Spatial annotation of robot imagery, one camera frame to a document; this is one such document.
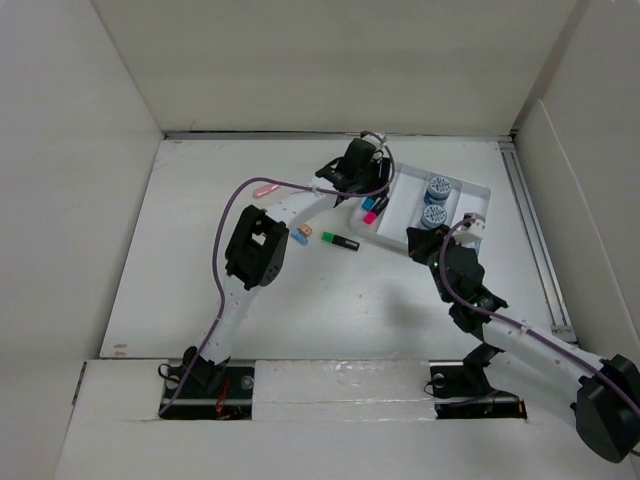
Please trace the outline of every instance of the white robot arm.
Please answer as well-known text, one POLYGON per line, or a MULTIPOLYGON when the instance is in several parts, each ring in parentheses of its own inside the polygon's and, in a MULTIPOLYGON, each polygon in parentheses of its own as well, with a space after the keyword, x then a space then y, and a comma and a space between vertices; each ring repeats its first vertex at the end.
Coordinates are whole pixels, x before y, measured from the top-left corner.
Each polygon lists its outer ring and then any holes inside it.
MULTIPOLYGON (((225 252, 224 311, 219 324, 212 334, 210 330, 203 333, 200 348, 187 349, 182 365, 169 375, 216 396, 240 322, 256 295, 282 268, 289 230, 335 207, 349 194, 364 196, 388 185, 390 160, 381 154, 382 142, 377 135, 355 139, 343 157, 316 173, 309 184, 311 191, 294 193, 266 210, 249 206, 243 211, 225 252)), ((460 238, 468 240, 468 231, 460 233, 460 238)), ((640 373, 636 366, 620 355, 604 360, 584 352, 527 327, 524 321, 522 325, 513 321, 514 326, 493 319, 500 315, 488 314, 507 304, 482 285, 484 269, 474 250, 455 241, 449 245, 453 231, 446 226, 409 228, 407 234, 409 255, 429 267, 442 300, 453 303, 449 313, 456 325, 482 342, 459 362, 456 376, 466 376, 478 392, 498 389, 540 405, 574 426, 598 455, 622 461, 640 441, 640 373), (446 260, 446 272, 439 269, 440 260, 446 260)), ((434 386, 442 387, 449 380, 438 372, 441 384, 434 386)), ((435 378, 434 367, 431 373, 435 378)), ((455 396, 447 391, 450 389, 436 388, 434 394, 455 396)))

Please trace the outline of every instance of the purple cable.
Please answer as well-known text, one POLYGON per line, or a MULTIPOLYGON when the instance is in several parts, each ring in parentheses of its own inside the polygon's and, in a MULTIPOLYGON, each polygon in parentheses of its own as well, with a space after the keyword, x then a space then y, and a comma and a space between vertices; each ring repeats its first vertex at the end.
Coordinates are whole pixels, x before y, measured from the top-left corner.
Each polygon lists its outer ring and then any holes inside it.
MULTIPOLYGON (((476 307, 472 303, 467 302, 464 298, 462 298, 460 295, 458 295, 456 293, 456 291, 453 289, 453 287, 449 283, 449 279, 447 278, 447 274, 446 274, 447 269, 446 269, 446 266, 445 266, 445 252, 447 251, 447 246, 449 245, 449 242, 451 241, 451 238, 453 237, 453 234, 456 232, 456 230, 458 230, 460 227, 462 227, 465 224, 470 224, 470 223, 473 223, 473 222, 475 222, 474 218, 465 218, 463 220, 460 220, 453 227, 451 227, 451 230, 449 230, 449 233, 447 233, 447 235, 444 237, 444 241, 442 243, 442 248, 440 249, 440 256, 439 256, 439 259, 438 259, 439 260, 438 267, 440 269, 440 277, 442 279, 442 284, 446 288, 447 292, 449 292, 449 294, 458 303, 460 303, 461 305, 467 307, 468 309, 473 310, 474 312, 481 313, 482 315, 488 315, 490 317, 493 317, 493 318, 496 318, 498 320, 501 320, 501 321, 511 325, 514 328, 525 329, 525 326, 522 323, 518 322, 517 320, 514 320, 513 318, 509 318, 509 317, 507 317, 505 315, 501 315, 499 313, 495 313, 495 312, 492 312, 490 310, 485 310, 484 308, 476 307)), ((616 395, 618 395, 622 399, 622 401, 624 403, 626 403, 629 406, 629 408, 636 415, 638 415, 640 417, 640 407, 638 405, 636 405, 636 403, 631 399, 631 397, 629 397, 629 395, 627 395, 620 387, 618 387, 606 375, 604 375, 602 372, 600 372, 600 370, 592 367, 587 362, 582 360, 580 357, 574 355, 573 353, 567 352, 563 348, 557 346, 555 343, 551 342, 546 337, 540 335, 535 330, 525 329, 524 331, 525 331, 525 333, 527 335, 532 336, 533 338, 538 340, 543 345, 549 347, 551 350, 553 350, 554 352, 556 352, 560 356, 563 356, 566 359, 572 361, 573 363, 575 363, 576 365, 578 365, 579 367, 581 367, 582 369, 584 369, 588 373, 590 373, 592 375, 595 375, 598 380, 600 380, 605 386, 607 386, 611 390, 613 390, 613 392, 616 395)), ((631 453, 633 455, 640 456, 640 453, 638 453, 638 452, 632 451, 631 453)))
POLYGON ((216 284, 216 288, 218 289, 218 293, 220 294, 220 307, 218 308, 218 313, 216 314, 216 318, 213 321, 213 324, 211 325, 211 328, 207 332, 207 335, 204 337, 204 340, 198 346, 198 349, 196 350, 195 355, 193 356, 193 358, 191 359, 191 362, 189 362, 189 365, 187 365, 187 368, 185 369, 184 373, 182 374, 182 378, 180 378, 180 382, 178 382, 178 386, 176 387, 175 392, 173 392, 173 395, 171 396, 171 399, 158 412, 159 416, 162 415, 164 412, 166 412, 171 407, 171 405, 173 405, 173 403, 176 401, 176 398, 178 398, 178 395, 180 395, 180 392, 182 391, 182 388, 184 387, 184 384, 187 381, 187 378, 189 377, 189 374, 191 373, 191 370, 193 369, 193 366, 195 365, 196 360, 198 359, 198 356, 200 355, 200 352, 202 351, 204 346, 207 344, 207 342, 211 338, 211 335, 213 335, 213 332, 215 331, 216 327, 218 326, 218 323, 220 323, 220 319, 222 318, 222 314, 224 313, 225 298, 224 298, 224 289, 222 287, 222 281, 220 280, 220 274, 218 273, 218 250, 220 249, 220 241, 222 239, 222 230, 224 228, 224 224, 225 224, 225 222, 227 220, 227 216, 229 215, 229 211, 231 210, 231 206, 233 205, 233 202, 235 202, 235 200, 238 198, 238 196, 240 195, 242 190, 244 190, 246 187, 248 187, 252 183, 256 183, 256 182, 273 183, 275 185, 280 185, 281 187, 294 188, 296 190, 303 190, 305 192, 319 192, 319 193, 324 193, 324 194, 327 194, 327 195, 335 195, 337 197, 344 197, 344 198, 371 197, 371 196, 374 196, 374 195, 377 195, 377 194, 383 192, 384 190, 389 188, 389 186, 391 185, 391 182, 393 181, 393 178, 395 177, 395 174, 396 174, 396 162, 395 162, 395 159, 393 158, 393 154, 391 153, 391 150, 385 144, 384 139, 382 137, 380 137, 380 135, 378 135, 377 133, 374 133, 374 132, 369 132, 369 131, 363 131, 361 133, 361 135, 362 136, 370 135, 370 136, 374 137, 376 140, 378 140, 380 142, 380 144, 383 145, 384 149, 387 151, 387 154, 389 155, 389 160, 391 161, 391 175, 389 176, 389 181, 384 186, 378 188, 377 190, 374 190, 373 192, 368 192, 368 193, 342 193, 342 192, 338 192, 336 190, 326 190, 326 189, 323 189, 323 188, 317 188, 316 189, 316 188, 310 187, 308 185, 298 185, 297 183, 283 182, 281 180, 274 180, 272 178, 267 178, 267 177, 254 177, 254 178, 250 178, 249 180, 246 180, 245 182, 243 182, 231 194, 231 197, 229 197, 229 201, 227 201, 227 204, 225 205, 224 210, 222 211, 222 216, 220 217, 220 223, 218 224, 218 229, 216 230, 216 237, 215 237, 215 240, 213 241, 213 256, 211 258, 211 267, 213 269, 213 280, 214 280, 214 282, 216 284))

